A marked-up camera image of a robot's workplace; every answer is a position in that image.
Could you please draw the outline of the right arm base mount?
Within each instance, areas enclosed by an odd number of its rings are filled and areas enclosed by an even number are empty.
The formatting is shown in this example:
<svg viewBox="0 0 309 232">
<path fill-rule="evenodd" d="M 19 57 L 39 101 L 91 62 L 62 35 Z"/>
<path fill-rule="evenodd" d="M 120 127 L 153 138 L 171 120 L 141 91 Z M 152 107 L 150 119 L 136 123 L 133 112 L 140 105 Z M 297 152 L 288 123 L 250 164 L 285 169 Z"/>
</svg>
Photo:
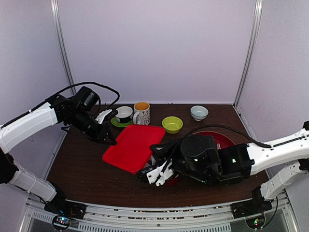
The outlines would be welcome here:
<svg viewBox="0 0 309 232">
<path fill-rule="evenodd" d="M 253 199 L 231 204 L 234 219 L 245 218 L 246 225 L 253 230 L 266 226 L 265 212 L 272 209 L 271 201 L 257 203 Z"/>
</svg>

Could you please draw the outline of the red tin box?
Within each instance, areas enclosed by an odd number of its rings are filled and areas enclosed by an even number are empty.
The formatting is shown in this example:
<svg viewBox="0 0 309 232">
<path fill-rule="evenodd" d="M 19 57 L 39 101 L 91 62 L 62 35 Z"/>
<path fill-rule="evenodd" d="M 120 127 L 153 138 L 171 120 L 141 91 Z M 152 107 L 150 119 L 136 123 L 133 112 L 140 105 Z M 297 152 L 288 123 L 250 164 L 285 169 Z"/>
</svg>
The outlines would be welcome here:
<svg viewBox="0 0 309 232">
<path fill-rule="evenodd" d="M 149 158 L 149 160 L 143 165 L 143 167 L 140 170 L 142 170 L 142 169 L 144 169 L 148 166 L 152 166 L 152 165 L 161 166 L 165 161 L 166 161 L 165 158 L 151 156 Z M 179 177 L 179 175 L 175 172 L 175 176 L 172 179 L 168 180 L 164 185 L 172 186 L 172 185 L 176 184 L 177 181 L 178 181 L 178 177 Z"/>
</svg>

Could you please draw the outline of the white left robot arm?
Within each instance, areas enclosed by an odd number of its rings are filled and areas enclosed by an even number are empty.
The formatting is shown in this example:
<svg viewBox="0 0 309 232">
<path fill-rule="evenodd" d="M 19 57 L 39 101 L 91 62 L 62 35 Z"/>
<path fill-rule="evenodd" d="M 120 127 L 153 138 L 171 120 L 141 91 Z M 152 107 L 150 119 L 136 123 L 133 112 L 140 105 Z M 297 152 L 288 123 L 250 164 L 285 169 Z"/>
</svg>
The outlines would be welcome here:
<svg viewBox="0 0 309 232">
<path fill-rule="evenodd" d="M 94 82 L 77 86 L 77 92 L 64 96 L 65 87 L 25 113 L 0 125 L 0 183 L 35 195 L 60 215 L 70 207 L 64 193 L 46 176 L 57 148 L 70 129 L 76 129 L 91 142 L 114 145 L 111 119 L 117 114 L 113 103 L 102 104 L 92 90 Z"/>
</svg>

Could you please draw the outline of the red tin lid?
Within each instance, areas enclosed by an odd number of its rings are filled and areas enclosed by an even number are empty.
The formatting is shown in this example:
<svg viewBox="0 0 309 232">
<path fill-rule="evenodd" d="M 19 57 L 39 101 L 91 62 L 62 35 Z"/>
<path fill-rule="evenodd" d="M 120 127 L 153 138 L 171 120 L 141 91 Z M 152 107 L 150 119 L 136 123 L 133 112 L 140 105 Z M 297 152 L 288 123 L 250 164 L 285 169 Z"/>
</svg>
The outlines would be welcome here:
<svg viewBox="0 0 309 232">
<path fill-rule="evenodd" d="M 161 143 L 166 132 L 163 127 L 150 125 L 128 125 L 102 156 L 107 164 L 136 174 L 143 169 L 152 151 L 151 145 Z"/>
</svg>

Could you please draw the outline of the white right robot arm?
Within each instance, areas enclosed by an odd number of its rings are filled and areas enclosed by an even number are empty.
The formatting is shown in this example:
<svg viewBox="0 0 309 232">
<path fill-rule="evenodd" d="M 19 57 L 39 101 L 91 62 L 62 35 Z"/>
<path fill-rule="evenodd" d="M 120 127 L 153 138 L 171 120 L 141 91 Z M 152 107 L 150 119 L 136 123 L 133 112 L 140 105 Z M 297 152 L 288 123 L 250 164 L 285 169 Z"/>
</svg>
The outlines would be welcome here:
<svg viewBox="0 0 309 232">
<path fill-rule="evenodd" d="M 152 145 L 161 160 L 151 166 L 146 181 L 163 185 L 176 174 L 183 174 L 204 184 L 233 185 L 272 166 L 289 165 L 261 186 L 261 195 L 248 201 L 248 210 L 258 213 L 266 200 L 274 199 L 299 174 L 309 171 L 309 123 L 287 137 L 261 143 L 249 137 L 249 144 L 218 149 L 213 136 L 194 130 L 183 138 L 163 145 Z"/>
</svg>

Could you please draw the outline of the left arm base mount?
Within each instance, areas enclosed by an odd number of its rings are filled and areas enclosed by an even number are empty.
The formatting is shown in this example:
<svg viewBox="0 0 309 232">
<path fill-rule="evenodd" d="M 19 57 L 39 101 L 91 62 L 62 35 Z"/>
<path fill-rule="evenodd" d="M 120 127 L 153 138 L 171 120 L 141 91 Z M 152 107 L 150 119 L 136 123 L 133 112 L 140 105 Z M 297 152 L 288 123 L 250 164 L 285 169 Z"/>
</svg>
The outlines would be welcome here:
<svg viewBox="0 0 309 232">
<path fill-rule="evenodd" d="M 86 212 L 86 205 L 83 203 L 74 203 L 65 201 L 61 208 L 57 208 L 51 203 L 46 203 L 44 210 L 54 214 L 52 218 L 52 226 L 57 231 L 64 231 L 69 227 L 76 225 L 78 219 L 83 219 Z"/>
</svg>

